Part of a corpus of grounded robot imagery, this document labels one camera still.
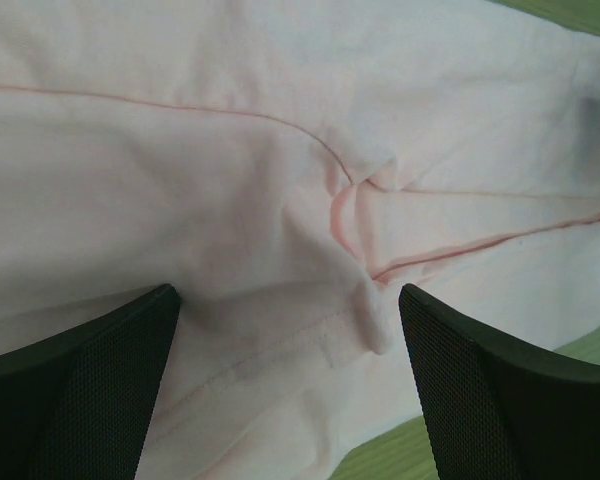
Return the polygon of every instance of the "pink fabric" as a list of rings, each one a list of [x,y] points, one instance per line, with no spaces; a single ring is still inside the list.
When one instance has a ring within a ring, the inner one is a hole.
[[[326,479],[419,413],[406,282],[600,325],[600,39],[478,0],[0,0],[0,353],[184,306],[140,480]]]

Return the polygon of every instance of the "black object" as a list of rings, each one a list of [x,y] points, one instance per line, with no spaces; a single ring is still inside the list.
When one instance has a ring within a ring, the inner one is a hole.
[[[414,285],[403,288],[400,313],[440,480],[600,480],[600,366],[482,324]]]
[[[0,356],[0,480],[135,477],[180,309],[170,286]]]

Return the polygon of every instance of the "green surface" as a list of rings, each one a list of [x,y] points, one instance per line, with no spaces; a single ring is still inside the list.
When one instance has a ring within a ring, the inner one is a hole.
[[[600,365],[600,328],[557,350]],[[353,450],[331,480],[438,480],[422,417]]]
[[[571,30],[600,36],[600,0],[493,0]],[[600,365],[600,328],[558,349]],[[331,480],[437,480],[422,417],[353,450]]]

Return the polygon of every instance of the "white fabric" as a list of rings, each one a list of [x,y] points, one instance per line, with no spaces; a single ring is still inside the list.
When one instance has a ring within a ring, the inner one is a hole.
[[[0,353],[169,282],[140,480],[326,479],[419,413],[416,283],[600,325],[600,39],[480,0],[0,0]]]

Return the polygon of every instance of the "folded garment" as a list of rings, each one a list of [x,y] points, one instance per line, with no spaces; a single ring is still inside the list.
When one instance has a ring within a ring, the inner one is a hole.
[[[548,348],[600,325],[600,38],[479,0],[0,1],[0,353],[173,284],[138,479],[324,479],[417,415],[407,281]]]

